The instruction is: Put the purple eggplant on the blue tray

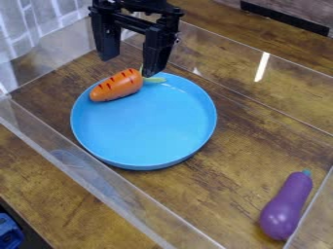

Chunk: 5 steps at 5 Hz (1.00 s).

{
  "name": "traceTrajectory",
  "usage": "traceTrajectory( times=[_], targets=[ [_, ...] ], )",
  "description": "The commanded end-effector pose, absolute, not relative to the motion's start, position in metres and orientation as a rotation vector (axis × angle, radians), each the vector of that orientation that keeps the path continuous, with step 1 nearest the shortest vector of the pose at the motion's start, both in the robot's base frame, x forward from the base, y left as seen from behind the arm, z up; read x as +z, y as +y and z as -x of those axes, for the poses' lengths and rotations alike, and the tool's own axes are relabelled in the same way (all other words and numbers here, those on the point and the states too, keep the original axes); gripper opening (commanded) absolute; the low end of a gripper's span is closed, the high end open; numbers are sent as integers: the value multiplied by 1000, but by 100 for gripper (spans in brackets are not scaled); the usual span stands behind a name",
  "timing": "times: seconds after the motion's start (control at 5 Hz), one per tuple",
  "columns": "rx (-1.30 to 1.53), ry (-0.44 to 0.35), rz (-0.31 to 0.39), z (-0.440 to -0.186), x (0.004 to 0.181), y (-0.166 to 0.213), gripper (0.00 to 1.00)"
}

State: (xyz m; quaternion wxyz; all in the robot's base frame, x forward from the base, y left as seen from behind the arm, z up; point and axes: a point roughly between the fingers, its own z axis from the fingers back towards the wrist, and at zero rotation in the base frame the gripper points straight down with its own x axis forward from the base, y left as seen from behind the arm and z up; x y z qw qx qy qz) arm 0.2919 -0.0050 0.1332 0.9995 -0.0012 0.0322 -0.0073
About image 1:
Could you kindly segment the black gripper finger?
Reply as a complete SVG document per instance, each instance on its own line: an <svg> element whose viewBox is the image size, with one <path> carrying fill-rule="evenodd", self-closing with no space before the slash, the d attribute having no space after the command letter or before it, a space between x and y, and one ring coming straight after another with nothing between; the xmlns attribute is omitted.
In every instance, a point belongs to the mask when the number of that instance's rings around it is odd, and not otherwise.
<svg viewBox="0 0 333 249"><path fill-rule="evenodd" d="M97 55L108 61L119 55L120 27L109 17L91 16L91 26Z"/></svg>
<svg viewBox="0 0 333 249"><path fill-rule="evenodd" d="M145 32L143 43L143 69L141 74L145 78L152 77L167 67L167 61L171 53L176 34L151 27Z"/></svg>

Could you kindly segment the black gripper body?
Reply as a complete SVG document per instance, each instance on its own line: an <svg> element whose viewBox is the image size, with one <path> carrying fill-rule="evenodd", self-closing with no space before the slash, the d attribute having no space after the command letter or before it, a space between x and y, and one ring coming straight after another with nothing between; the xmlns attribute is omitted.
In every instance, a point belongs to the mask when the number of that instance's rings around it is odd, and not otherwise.
<svg viewBox="0 0 333 249"><path fill-rule="evenodd" d="M183 16L167 0L92 0L88 10L92 26L107 34L123 28L144 34L152 27L176 33Z"/></svg>

